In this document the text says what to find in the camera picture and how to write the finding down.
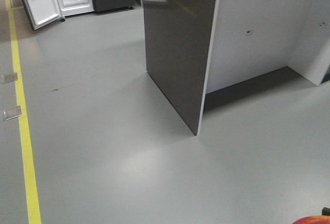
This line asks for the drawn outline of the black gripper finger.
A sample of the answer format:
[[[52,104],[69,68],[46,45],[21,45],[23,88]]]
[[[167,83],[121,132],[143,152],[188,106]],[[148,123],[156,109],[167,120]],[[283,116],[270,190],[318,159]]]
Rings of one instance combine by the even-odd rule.
[[[323,207],[322,211],[321,211],[321,214],[323,216],[330,216],[330,208],[327,208],[327,207]]]

